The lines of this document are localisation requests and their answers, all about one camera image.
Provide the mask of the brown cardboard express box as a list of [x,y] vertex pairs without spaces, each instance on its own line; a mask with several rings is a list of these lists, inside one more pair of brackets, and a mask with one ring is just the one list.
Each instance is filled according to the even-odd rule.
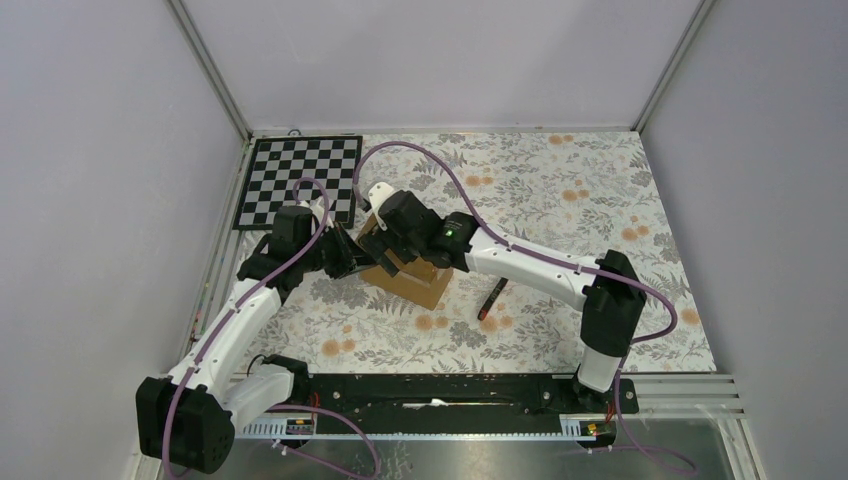
[[387,249],[383,258],[389,260],[397,268],[397,272],[392,275],[377,265],[362,271],[359,274],[360,279],[416,305],[434,310],[441,301],[454,270],[440,269],[414,255],[400,242],[397,235],[382,230],[374,215],[368,217],[356,238],[356,243],[361,244],[363,239],[369,237],[384,242]]

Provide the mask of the red black utility knife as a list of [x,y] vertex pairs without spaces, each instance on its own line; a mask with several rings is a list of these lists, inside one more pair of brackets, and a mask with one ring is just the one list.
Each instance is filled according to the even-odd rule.
[[498,282],[495,284],[489,295],[484,300],[482,306],[480,307],[477,319],[482,322],[488,316],[490,310],[496,303],[496,300],[502,293],[503,289],[507,286],[509,280],[507,278],[500,278]]

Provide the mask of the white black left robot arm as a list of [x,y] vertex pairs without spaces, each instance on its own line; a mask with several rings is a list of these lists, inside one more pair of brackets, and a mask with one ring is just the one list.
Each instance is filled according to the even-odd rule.
[[148,377],[137,389],[142,454],[211,474],[223,465],[236,435],[273,406],[296,411],[313,405],[308,366],[300,360],[272,354],[247,378],[231,378],[306,274],[344,278],[369,263],[318,203],[281,207],[198,343],[167,374]]

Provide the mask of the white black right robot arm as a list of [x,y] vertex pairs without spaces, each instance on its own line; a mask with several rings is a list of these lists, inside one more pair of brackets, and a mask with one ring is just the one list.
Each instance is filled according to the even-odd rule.
[[524,240],[487,232],[481,220],[453,212],[445,217],[412,192],[385,182],[367,193],[376,222],[363,249],[390,275],[396,256],[440,269],[505,278],[568,304],[581,314],[584,353],[573,386],[575,402],[597,412],[613,398],[616,371],[627,355],[647,301],[629,259],[610,250],[601,258],[575,257]]

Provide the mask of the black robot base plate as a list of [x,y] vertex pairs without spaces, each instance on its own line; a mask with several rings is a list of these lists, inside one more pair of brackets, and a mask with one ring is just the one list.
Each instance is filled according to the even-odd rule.
[[597,393],[573,374],[314,374],[296,379],[287,404],[309,414],[320,435],[348,434],[354,423],[376,435],[560,434],[565,419],[611,421],[636,414],[630,380]]

